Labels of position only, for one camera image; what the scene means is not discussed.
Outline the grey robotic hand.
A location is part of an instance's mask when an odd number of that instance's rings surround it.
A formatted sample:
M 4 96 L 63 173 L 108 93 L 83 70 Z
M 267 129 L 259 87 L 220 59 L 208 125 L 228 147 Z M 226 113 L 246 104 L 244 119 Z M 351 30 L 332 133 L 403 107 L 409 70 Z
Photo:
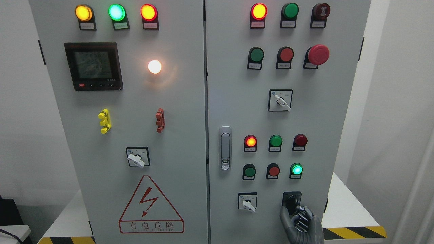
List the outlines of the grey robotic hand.
M 321 219 L 307 206 L 297 206 L 292 215 L 282 206 L 280 219 L 290 244 L 324 244 Z

